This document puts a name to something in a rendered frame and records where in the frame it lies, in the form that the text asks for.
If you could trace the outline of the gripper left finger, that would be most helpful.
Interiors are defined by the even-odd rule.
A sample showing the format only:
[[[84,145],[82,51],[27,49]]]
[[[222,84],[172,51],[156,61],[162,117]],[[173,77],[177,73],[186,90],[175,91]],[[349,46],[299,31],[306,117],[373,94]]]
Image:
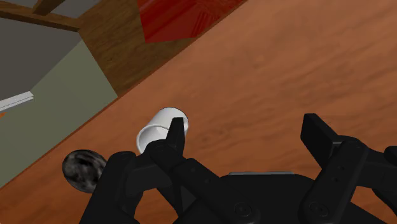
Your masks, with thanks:
[[[178,214],[173,224],[260,224],[250,199],[193,158],[185,158],[182,118],[167,137],[143,154],[110,156],[79,224],[140,224],[134,217],[144,191],[171,187],[167,198]]]

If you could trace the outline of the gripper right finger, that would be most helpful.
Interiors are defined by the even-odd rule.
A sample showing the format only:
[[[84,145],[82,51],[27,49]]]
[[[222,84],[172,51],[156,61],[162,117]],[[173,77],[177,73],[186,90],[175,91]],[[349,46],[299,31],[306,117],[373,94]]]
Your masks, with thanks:
[[[300,204],[301,224],[378,222],[348,211],[359,186],[371,189],[397,216],[397,146],[375,151],[355,137],[338,135],[315,113],[304,114],[300,139],[321,167]]]

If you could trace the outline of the white cup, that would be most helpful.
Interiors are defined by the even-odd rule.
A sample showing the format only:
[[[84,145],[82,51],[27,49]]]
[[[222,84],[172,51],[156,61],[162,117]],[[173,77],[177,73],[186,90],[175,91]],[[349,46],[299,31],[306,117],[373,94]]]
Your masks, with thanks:
[[[162,108],[148,123],[143,127],[137,137],[136,145],[140,154],[144,153],[147,145],[159,139],[165,139],[171,126],[171,121],[175,117],[183,118],[185,136],[189,128],[188,117],[178,108]]]

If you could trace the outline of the dark grey mottled ball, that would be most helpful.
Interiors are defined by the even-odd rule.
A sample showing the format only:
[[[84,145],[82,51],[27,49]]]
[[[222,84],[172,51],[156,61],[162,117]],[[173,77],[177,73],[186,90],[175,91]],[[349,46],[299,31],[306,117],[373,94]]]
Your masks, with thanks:
[[[107,160],[92,150],[70,152],[62,162],[66,181],[84,193],[93,193],[106,166]]]

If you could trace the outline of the red robot stand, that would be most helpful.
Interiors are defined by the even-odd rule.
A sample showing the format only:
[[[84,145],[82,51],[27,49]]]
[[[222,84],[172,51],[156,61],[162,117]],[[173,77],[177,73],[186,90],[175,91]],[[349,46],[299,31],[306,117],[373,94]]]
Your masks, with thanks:
[[[137,0],[147,43],[195,38],[245,0]]]

